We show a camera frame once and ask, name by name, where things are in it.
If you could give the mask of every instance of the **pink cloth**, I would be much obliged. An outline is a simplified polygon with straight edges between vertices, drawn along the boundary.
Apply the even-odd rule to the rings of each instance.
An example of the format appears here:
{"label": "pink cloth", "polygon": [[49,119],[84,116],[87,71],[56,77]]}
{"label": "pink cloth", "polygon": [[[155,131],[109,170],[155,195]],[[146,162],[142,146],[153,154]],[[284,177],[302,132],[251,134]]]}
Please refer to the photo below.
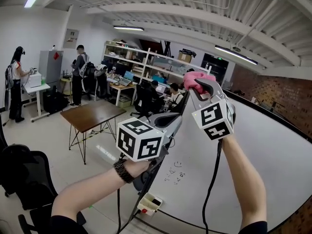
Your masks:
{"label": "pink cloth", "polygon": [[184,75],[184,78],[183,78],[184,87],[186,88],[186,90],[189,90],[190,88],[195,88],[199,92],[200,95],[205,93],[205,91],[203,90],[203,87],[195,81],[195,79],[197,78],[205,78],[208,80],[215,81],[214,76],[210,76],[202,72],[194,72],[194,71],[188,72]]}

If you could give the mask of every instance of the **wristwatch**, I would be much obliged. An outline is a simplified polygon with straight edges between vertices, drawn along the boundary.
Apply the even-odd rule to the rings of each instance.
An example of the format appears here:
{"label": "wristwatch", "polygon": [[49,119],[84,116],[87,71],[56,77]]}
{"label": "wristwatch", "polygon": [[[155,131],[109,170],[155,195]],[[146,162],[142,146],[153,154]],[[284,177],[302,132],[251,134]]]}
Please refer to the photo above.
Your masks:
{"label": "wristwatch", "polygon": [[123,181],[130,184],[135,179],[128,173],[123,163],[126,162],[126,159],[121,159],[114,164],[114,168],[118,175],[122,178]]}

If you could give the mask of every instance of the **curved whiteboard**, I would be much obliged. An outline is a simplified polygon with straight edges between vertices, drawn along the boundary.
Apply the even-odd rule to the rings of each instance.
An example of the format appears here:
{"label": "curved whiteboard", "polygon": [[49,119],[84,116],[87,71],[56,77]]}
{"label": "curved whiteboard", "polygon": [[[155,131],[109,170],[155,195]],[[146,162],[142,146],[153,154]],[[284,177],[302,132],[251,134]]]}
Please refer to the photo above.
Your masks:
{"label": "curved whiteboard", "polygon": [[[240,102],[234,135],[260,173],[267,190],[268,228],[293,214],[312,193],[312,145],[289,128]],[[217,141],[200,131],[189,99],[175,146],[150,188],[161,198],[161,210],[204,227],[202,206],[214,171]],[[241,211],[224,154],[206,209],[210,230],[238,233]]]}

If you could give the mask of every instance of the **brick wall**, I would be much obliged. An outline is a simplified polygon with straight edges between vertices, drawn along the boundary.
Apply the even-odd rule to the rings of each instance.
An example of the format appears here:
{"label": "brick wall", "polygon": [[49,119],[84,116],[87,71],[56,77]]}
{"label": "brick wall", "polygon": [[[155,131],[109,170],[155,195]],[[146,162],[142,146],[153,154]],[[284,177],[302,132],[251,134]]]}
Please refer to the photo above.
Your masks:
{"label": "brick wall", "polygon": [[[284,107],[277,104],[275,110],[312,137],[312,81],[260,76],[236,65],[231,82],[232,91],[245,92],[248,100],[256,97],[269,106],[273,100],[282,104]],[[312,234],[312,196],[270,234]]]}
{"label": "brick wall", "polygon": [[312,81],[294,78],[261,76],[235,66],[231,82],[232,91],[242,90],[245,98],[256,97],[260,102],[272,106],[275,110],[312,137]]}

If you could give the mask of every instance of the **white cube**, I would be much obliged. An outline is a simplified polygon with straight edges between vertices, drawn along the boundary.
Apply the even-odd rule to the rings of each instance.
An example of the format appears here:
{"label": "white cube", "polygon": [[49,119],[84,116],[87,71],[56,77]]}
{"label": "white cube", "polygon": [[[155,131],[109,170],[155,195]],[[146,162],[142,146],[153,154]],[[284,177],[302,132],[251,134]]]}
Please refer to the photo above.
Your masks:
{"label": "white cube", "polygon": [[164,133],[133,117],[118,123],[116,147],[133,161],[158,157]]}
{"label": "white cube", "polygon": [[211,140],[233,134],[233,115],[222,99],[192,113],[198,127],[206,132]]}

